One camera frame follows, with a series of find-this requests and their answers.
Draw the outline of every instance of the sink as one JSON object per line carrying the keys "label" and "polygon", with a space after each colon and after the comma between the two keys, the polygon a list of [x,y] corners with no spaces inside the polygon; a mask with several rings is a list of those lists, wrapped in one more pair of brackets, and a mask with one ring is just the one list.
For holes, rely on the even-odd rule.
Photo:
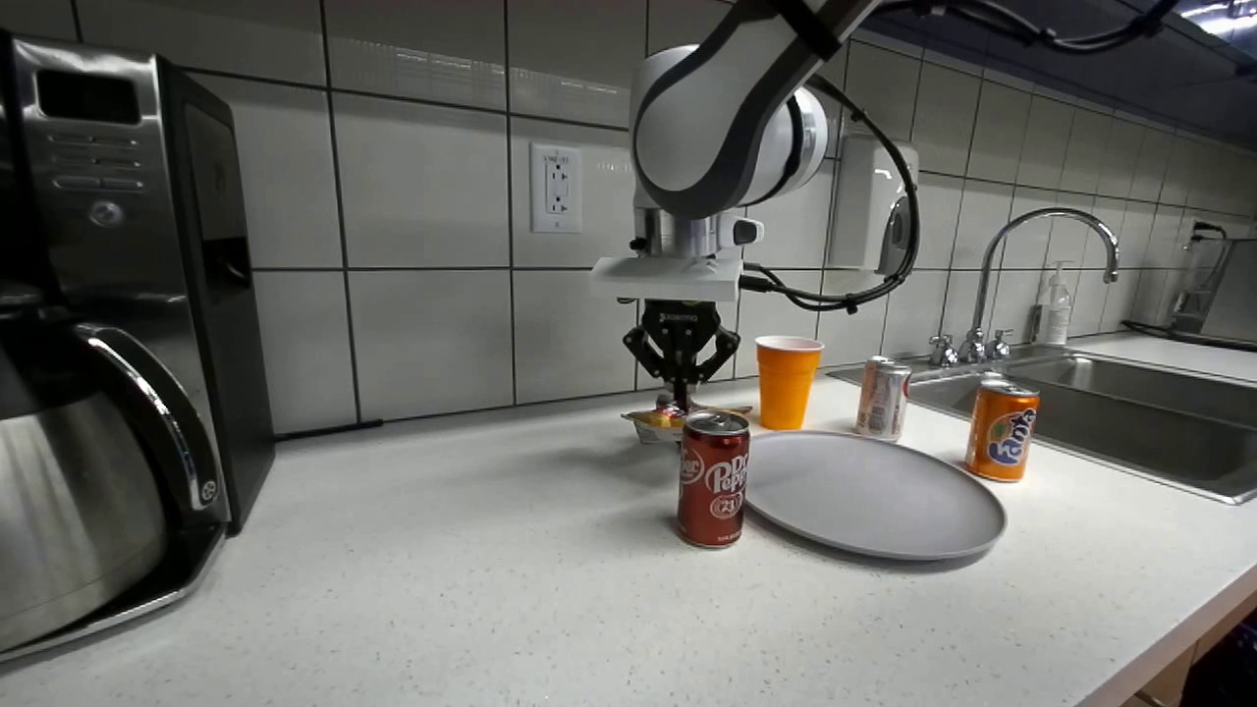
{"label": "sink", "polygon": [[1036,442],[1217,503],[1257,497],[1257,389],[1055,350],[994,364],[924,370],[912,378],[912,402],[971,416],[976,389],[989,370],[1043,392]]}

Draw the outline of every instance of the electrical outlet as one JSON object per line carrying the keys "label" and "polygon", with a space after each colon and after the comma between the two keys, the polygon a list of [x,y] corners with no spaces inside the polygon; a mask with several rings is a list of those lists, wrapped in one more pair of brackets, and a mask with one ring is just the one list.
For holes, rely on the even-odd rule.
{"label": "electrical outlet", "polygon": [[585,232],[581,151],[534,147],[534,232]]}

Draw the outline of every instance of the round plate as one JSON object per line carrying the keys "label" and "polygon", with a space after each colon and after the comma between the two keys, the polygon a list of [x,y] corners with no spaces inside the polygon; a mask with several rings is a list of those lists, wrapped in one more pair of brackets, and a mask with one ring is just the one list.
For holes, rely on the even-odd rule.
{"label": "round plate", "polygon": [[967,562],[1005,507],[937,456],[852,435],[753,435],[752,507],[791,536],[890,562]]}

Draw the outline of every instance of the plastic cup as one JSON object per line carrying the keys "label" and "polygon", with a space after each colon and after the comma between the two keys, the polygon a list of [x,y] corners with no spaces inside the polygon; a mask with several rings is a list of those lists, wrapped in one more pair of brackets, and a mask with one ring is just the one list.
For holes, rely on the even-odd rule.
{"label": "plastic cup", "polygon": [[798,431],[811,416],[820,347],[811,337],[753,337],[757,423]]}

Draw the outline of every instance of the sink faucet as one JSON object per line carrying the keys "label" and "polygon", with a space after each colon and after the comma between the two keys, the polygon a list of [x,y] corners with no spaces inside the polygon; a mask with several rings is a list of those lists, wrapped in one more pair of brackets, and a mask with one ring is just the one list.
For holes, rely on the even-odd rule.
{"label": "sink faucet", "polygon": [[1111,228],[1108,228],[1100,215],[1094,215],[1094,213],[1085,213],[1085,207],[1032,207],[1032,213],[1023,213],[1019,220],[1009,220],[1005,228],[997,228],[997,235],[994,235],[989,248],[985,248],[984,283],[977,283],[977,303],[976,303],[976,324],[971,324],[967,344],[958,347],[958,358],[962,358],[962,362],[985,362],[985,358],[997,350],[997,347],[989,347],[989,344],[984,337],[984,315],[985,315],[985,296],[989,296],[994,252],[1005,244],[1009,232],[1019,232],[1025,220],[1036,220],[1036,215],[1072,215],[1072,220],[1082,220],[1085,228],[1094,228],[1095,240],[1100,240],[1106,252],[1108,252],[1106,283],[1116,283],[1116,269],[1120,269],[1120,261],[1116,261],[1116,235],[1111,235]]}

